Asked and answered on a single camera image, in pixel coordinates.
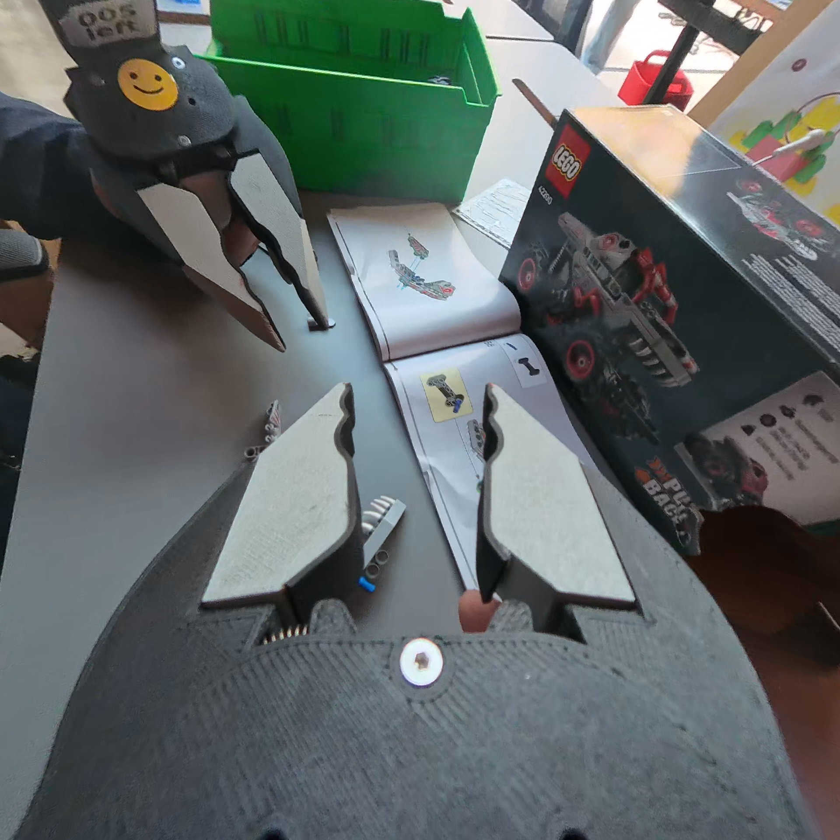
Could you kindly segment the black lego set box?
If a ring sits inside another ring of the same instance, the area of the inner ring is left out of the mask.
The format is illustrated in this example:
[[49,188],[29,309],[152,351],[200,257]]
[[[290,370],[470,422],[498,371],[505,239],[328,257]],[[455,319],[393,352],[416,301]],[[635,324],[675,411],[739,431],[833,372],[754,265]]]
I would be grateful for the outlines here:
[[500,271],[615,478],[676,548],[705,514],[838,529],[838,230],[668,106],[558,117]]

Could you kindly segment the instruction poster board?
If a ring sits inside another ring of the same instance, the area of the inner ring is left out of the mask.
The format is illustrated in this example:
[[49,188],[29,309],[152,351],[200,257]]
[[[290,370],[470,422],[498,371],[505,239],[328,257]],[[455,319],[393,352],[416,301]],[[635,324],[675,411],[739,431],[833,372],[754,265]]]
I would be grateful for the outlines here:
[[734,153],[722,195],[838,228],[839,2],[793,2],[689,116]]

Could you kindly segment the person's left forearm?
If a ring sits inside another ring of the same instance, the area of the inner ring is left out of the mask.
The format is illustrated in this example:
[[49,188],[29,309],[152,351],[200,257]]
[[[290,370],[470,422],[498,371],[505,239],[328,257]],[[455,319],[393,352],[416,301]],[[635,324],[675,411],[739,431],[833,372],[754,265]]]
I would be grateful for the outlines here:
[[78,122],[1,94],[1,217],[37,238],[84,232],[104,208],[81,157]]

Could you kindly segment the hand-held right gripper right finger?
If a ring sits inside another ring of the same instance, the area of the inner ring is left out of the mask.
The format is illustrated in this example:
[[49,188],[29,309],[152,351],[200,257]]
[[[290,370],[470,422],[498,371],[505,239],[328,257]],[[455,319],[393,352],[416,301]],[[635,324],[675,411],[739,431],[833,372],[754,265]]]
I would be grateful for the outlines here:
[[559,627],[568,606],[633,611],[637,598],[577,455],[498,385],[486,386],[476,531],[483,602]]

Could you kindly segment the grey toothed lego jaw assembly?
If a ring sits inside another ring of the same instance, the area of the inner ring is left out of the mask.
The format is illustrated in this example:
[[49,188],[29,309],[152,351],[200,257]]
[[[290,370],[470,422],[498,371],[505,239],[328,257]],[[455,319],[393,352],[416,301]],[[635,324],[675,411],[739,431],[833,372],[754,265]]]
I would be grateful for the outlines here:
[[401,500],[380,496],[362,511],[363,568],[359,586],[366,592],[375,592],[382,570],[389,562],[385,543],[400,523],[405,510],[406,505]]

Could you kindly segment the black tripod stand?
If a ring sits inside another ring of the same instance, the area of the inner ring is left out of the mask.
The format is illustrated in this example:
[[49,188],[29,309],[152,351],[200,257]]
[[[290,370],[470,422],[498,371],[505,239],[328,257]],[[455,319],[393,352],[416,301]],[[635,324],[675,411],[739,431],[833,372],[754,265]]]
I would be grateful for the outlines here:
[[730,1],[737,9],[729,15],[718,1],[658,1],[683,22],[683,27],[662,64],[643,104],[663,104],[690,50],[701,35],[737,57],[754,44],[767,25],[774,24],[791,1]]

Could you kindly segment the green plastic bin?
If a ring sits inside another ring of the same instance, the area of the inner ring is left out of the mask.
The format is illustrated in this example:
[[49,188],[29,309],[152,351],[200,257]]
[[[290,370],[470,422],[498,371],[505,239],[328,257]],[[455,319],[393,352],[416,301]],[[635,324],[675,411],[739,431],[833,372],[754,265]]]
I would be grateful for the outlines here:
[[436,2],[211,2],[204,58],[298,187],[457,204],[500,86],[473,11]]

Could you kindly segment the red plastic basket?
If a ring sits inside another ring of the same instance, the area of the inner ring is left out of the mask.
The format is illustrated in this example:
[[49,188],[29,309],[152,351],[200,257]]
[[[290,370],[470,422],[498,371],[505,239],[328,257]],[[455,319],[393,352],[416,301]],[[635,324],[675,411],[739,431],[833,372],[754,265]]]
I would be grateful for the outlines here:
[[[645,59],[636,60],[627,72],[617,96],[627,106],[642,105],[667,58],[669,58],[669,52],[658,49],[649,53]],[[679,69],[668,85],[663,103],[684,112],[694,95],[695,89],[690,79],[683,70]]]

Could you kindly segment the person's right hand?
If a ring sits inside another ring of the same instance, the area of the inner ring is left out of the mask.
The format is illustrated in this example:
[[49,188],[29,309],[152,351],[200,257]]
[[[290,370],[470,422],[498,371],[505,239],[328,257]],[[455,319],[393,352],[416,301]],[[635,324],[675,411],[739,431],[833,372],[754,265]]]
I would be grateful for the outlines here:
[[501,602],[492,597],[484,602],[478,590],[466,590],[458,599],[458,621],[465,634],[482,634],[490,626]]

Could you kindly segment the open instruction booklet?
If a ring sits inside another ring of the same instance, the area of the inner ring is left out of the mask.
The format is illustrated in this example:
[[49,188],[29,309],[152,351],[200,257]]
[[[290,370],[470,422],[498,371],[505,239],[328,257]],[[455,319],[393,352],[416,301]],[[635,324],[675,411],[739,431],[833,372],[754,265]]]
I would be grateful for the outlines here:
[[485,461],[486,386],[500,386],[593,466],[513,293],[438,203],[334,208],[328,221],[468,590]]

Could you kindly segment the grey ribbed fabric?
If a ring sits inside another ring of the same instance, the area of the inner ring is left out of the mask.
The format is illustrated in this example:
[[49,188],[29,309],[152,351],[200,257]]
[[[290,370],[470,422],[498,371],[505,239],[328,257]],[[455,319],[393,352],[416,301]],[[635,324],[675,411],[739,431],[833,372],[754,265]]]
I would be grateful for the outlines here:
[[49,268],[49,253],[39,239],[15,228],[1,228],[1,284],[39,277]]

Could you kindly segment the brown cardboard box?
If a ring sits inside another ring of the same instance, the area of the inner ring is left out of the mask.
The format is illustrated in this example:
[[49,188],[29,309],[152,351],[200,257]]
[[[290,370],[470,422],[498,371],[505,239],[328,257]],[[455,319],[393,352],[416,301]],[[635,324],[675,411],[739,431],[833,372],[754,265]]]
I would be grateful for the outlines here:
[[686,557],[730,624],[763,636],[805,619],[838,624],[838,525],[806,528],[778,511],[710,513]]

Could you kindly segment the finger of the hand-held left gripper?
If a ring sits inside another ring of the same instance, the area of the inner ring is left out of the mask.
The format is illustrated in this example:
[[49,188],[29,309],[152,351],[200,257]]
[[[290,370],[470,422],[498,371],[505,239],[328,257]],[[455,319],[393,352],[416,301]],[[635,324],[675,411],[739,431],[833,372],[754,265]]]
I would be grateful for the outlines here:
[[158,182],[137,195],[174,249],[185,277],[261,342],[285,352],[275,323],[242,270],[261,244],[247,224],[241,220],[234,226],[236,233],[245,234],[245,242],[235,245],[194,192]]
[[283,151],[240,157],[228,186],[280,277],[294,289],[317,329],[328,329],[319,265],[291,166]]

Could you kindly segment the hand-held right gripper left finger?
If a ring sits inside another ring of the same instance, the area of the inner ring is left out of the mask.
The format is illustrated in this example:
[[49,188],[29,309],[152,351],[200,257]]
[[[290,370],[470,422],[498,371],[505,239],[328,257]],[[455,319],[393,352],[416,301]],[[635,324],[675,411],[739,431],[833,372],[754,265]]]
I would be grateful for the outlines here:
[[326,395],[258,456],[202,599],[206,609],[275,607],[308,621],[361,576],[354,391]]

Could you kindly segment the grey angled lego beam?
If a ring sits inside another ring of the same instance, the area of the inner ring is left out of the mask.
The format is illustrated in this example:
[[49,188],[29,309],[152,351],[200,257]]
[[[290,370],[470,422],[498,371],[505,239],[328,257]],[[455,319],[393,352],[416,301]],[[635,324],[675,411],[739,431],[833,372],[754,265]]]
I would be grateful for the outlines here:
[[252,463],[277,440],[282,431],[281,405],[275,399],[267,407],[257,427],[257,440],[244,451],[245,461]]

